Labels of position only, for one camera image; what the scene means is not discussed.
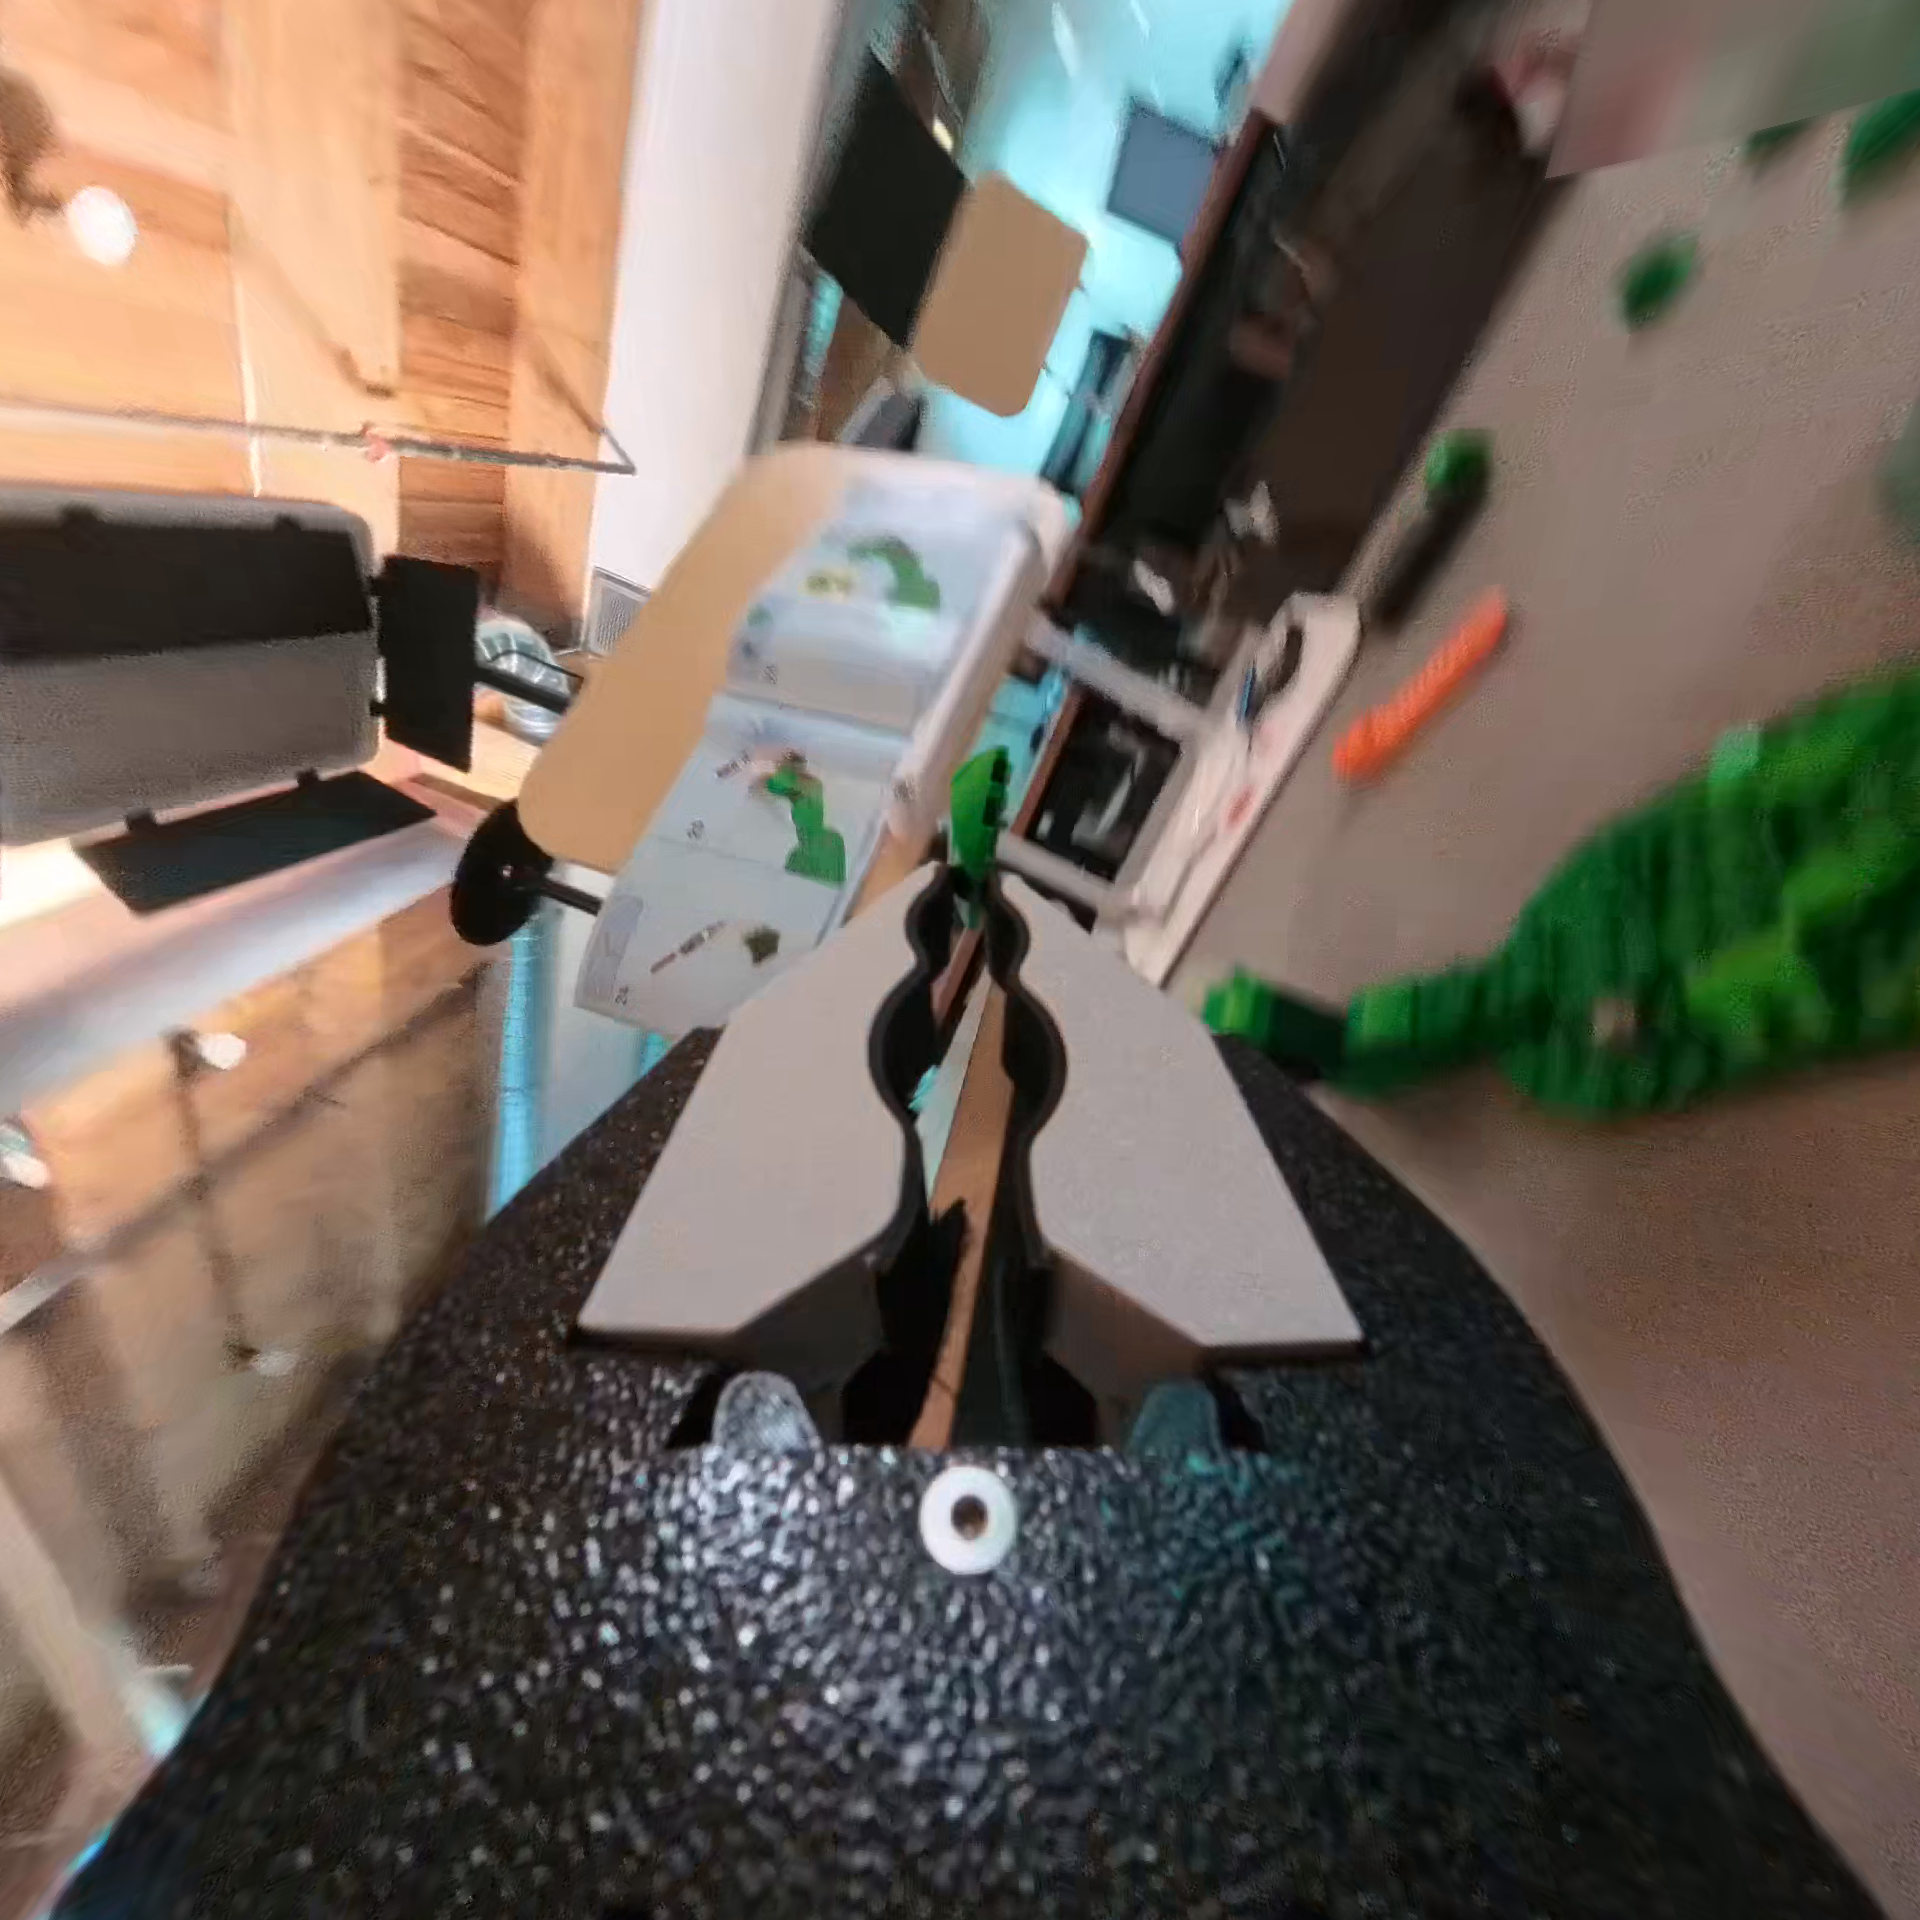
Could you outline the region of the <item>green brick model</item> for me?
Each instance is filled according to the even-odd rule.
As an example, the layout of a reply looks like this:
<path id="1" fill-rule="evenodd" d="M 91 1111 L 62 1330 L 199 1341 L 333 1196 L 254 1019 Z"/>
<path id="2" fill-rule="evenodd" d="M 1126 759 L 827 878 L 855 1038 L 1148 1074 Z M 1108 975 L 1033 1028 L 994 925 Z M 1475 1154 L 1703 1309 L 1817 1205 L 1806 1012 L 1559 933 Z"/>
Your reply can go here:
<path id="1" fill-rule="evenodd" d="M 1388 1096 L 1497 1066 L 1587 1116 L 1676 1114 L 1918 1038 L 1918 668 L 1729 728 L 1597 827 L 1481 958 L 1327 1006 L 1251 971 L 1203 1019 L 1305 1083 Z"/>

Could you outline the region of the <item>white desk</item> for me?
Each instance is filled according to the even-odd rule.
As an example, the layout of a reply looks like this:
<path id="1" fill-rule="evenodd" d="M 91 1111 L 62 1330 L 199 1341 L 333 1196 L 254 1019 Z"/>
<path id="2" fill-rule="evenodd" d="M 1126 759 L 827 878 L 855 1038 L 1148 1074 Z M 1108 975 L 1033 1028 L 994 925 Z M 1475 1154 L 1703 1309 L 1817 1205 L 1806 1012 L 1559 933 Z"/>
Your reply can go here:
<path id="1" fill-rule="evenodd" d="M 1596 824 L 1916 656 L 1884 512 L 1916 405 L 1916 159 L 1845 205 L 1854 111 L 1759 164 L 1557 186 L 1458 380 L 1494 491 L 1195 933 L 1322 999 L 1476 956 Z M 1653 234 L 1698 268 L 1628 332 Z M 1470 1243 L 1620 1455 L 1725 1686 L 1889 1915 L 1918 1900 L 1916 1054 L 1692 1114 L 1549 1116 L 1497 1074 L 1326 1106 Z"/>

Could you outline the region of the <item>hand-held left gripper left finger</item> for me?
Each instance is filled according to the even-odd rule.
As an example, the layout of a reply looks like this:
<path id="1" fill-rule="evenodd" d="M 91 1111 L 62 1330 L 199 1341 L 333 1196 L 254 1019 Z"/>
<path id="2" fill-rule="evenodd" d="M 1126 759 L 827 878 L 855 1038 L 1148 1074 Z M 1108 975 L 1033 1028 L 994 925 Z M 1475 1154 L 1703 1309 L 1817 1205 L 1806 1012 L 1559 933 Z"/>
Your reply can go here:
<path id="1" fill-rule="evenodd" d="M 945 1058 L 933 988 L 953 874 L 926 864 L 747 999 L 721 1030 L 579 1336 L 788 1379 L 924 1373 L 957 1229 L 927 1202 L 915 1095 Z"/>

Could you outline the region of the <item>computer monitor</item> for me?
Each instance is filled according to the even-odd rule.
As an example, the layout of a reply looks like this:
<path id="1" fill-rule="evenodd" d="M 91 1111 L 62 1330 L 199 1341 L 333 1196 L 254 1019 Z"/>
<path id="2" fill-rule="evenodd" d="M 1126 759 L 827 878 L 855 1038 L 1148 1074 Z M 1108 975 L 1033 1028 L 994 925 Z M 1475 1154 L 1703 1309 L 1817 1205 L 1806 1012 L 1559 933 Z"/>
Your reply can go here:
<path id="1" fill-rule="evenodd" d="M 1207 131 L 1133 99 L 1121 120 L 1103 210 L 1180 248 L 1207 202 L 1217 159 Z"/>

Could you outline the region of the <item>brick instruction booklet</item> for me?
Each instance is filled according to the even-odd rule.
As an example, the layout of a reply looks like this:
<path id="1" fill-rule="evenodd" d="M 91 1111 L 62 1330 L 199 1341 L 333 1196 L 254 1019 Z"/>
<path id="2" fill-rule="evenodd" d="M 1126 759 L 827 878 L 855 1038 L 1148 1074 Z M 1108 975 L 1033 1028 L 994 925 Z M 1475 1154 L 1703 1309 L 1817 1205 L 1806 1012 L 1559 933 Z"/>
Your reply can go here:
<path id="1" fill-rule="evenodd" d="M 666 1040 L 721 1027 L 836 933 L 1015 543 L 1007 512 L 847 491 L 739 622 L 705 734 L 587 928 L 580 1010 Z"/>

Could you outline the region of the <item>black and green brick bar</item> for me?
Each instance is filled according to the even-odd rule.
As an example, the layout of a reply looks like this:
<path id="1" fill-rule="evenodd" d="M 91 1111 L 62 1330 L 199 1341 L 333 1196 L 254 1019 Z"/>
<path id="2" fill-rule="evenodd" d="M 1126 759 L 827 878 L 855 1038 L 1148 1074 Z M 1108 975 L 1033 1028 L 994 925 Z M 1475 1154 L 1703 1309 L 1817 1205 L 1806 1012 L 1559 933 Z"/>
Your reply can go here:
<path id="1" fill-rule="evenodd" d="M 1396 631 L 1449 564 L 1489 498 L 1494 456 L 1494 437 L 1483 428 L 1452 428 L 1428 446 L 1420 510 L 1359 611 L 1370 634 Z"/>

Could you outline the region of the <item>green leaf brick piece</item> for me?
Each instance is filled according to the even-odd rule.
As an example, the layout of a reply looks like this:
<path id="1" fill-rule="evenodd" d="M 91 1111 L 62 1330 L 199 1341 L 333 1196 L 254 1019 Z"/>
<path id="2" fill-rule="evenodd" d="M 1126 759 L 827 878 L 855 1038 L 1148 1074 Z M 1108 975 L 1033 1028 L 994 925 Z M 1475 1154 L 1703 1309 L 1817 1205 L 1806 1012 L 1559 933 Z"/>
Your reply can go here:
<path id="1" fill-rule="evenodd" d="M 1012 757 L 1006 748 L 975 751 L 950 776 L 946 868 L 953 899 L 969 925 L 978 924 L 996 870 L 1010 776 Z"/>

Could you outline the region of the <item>black flag panel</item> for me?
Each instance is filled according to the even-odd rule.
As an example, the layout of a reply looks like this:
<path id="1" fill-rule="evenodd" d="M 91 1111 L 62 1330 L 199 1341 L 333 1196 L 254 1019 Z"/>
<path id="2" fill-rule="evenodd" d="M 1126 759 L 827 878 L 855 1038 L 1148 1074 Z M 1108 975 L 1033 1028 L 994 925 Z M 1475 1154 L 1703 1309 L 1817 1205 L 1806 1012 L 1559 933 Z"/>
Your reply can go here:
<path id="1" fill-rule="evenodd" d="M 909 347 L 966 179 L 895 76 L 863 52 L 805 252 L 893 347 Z"/>

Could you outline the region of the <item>wooden back chair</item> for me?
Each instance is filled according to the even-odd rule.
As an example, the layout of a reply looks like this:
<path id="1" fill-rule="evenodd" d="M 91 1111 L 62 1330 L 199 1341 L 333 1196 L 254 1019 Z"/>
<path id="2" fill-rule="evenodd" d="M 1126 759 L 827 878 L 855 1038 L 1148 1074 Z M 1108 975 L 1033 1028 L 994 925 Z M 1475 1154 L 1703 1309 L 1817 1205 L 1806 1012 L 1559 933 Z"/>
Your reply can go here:
<path id="1" fill-rule="evenodd" d="M 705 734 L 708 704 L 727 682 L 732 638 L 759 587 L 826 527 L 847 491 L 866 486 L 900 494 L 911 508 L 1007 512 L 1017 541 L 986 590 L 953 679 L 908 742 L 861 904 L 921 861 L 946 815 L 953 770 L 1021 660 L 1060 668 L 1082 691 L 1182 748 L 1204 732 L 1204 707 L 1045 616 L 1043 587 L 1071 532 L 1052 486 L 899 451 L 788 440 L 747 456 L 723 486 L 522 782 L 518 827 L 543 855 L 620 874 Z"/>
<path id="2" fill-rule="evenodd" d="M 1033 399 L 1089 238 L 1006 173 L 963 195 L 906 354 L 926 384 L 994 419 Z"/>

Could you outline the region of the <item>studio light panel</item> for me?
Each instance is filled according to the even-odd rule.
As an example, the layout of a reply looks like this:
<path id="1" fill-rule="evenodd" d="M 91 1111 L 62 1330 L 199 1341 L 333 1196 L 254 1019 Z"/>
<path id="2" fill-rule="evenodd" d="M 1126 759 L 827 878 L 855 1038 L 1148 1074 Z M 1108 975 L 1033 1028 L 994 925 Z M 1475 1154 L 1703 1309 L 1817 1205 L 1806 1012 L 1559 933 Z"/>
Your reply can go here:
<path id="1" fill-rule="evenodd" d="M 470 762 L 482 582 L 318 501 L 2 486 L 2 846 L 146 918 L 412 832 Z"/>

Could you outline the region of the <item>black disc stand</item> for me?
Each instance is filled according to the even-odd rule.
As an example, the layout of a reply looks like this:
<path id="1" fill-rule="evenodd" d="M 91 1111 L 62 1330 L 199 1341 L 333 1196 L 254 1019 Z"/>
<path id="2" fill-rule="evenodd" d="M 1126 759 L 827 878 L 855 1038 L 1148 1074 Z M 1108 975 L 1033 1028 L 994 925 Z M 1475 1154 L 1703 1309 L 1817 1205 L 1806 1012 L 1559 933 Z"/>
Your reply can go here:
<path id="1" fill-rule="evenodd" d="M 474 949 L 491 949 L 526 930 L 541 904 L 597 917 L 605 900 L 557 878 L 557 861 L 522 824 L 518 805 L 502 799 L 470 832 L 449 887 L 452 933 Z"/>

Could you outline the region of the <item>white labelled device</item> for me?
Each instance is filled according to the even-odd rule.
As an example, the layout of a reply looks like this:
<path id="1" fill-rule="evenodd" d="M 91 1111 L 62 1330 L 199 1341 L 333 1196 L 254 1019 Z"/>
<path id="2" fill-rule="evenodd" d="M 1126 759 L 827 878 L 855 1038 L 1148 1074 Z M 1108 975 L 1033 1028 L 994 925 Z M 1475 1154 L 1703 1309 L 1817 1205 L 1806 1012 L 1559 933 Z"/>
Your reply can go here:
<path id="1" fill-rule="evenodd" d="M 1345 595 L 1302 592 L 1230 671 L 1228 702 L 1185 754 L 1185 780 L 1153 832 L 1123 949 L 1169 986 L 1347 686 L 1359 612 Z"/>

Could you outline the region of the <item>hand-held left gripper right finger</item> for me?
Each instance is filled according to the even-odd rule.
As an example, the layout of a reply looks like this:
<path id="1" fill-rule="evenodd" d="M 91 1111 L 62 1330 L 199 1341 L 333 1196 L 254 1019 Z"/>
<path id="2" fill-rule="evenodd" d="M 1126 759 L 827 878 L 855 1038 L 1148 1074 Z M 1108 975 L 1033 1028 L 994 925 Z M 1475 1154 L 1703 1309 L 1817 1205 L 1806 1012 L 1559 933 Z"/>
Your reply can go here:
<path id="1" fill-rule="evenodd" d="M 994 883 L 988 946 L 1017 1362 L 1129 1420 L 1163 1383 L 1358 1357 L 1359 1318 L 1209 1030 L 1029 879 Z"/>

